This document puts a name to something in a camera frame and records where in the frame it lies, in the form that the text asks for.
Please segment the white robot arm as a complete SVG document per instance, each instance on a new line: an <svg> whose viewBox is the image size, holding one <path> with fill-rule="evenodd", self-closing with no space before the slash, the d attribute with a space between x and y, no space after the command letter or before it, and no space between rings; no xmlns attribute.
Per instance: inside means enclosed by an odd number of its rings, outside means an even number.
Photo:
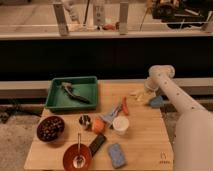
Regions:
<svg viewBox="0 0 213 171"><path fill-rule="evenodd" d="M177 112L174 138L174 171L213 171L213 114L172 78L172 65L153 65L144 83L146 91L161 89Z"/></svg>

